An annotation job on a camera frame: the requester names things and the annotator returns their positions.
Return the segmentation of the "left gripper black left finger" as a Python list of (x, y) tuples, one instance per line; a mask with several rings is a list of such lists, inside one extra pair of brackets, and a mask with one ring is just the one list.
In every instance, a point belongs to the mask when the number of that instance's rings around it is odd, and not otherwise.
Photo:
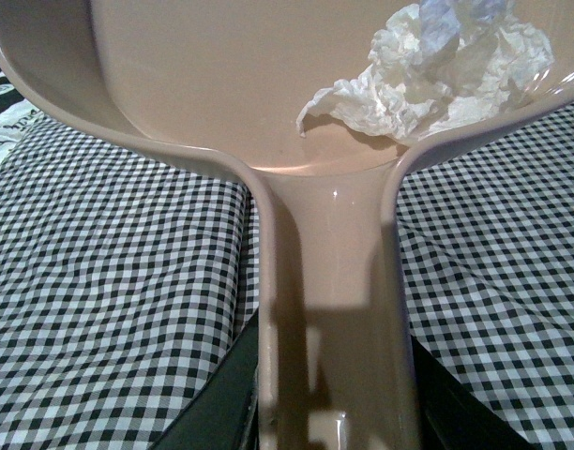
[(258, 331), (253, 315), (218, 369), (153, 449), (257, 449)]

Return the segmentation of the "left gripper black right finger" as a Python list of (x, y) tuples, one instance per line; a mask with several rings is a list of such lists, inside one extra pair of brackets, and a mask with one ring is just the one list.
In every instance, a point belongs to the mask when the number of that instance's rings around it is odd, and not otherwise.
[(412, 339), (425, 449), (529, 449), (531, 444), (478, 401)]

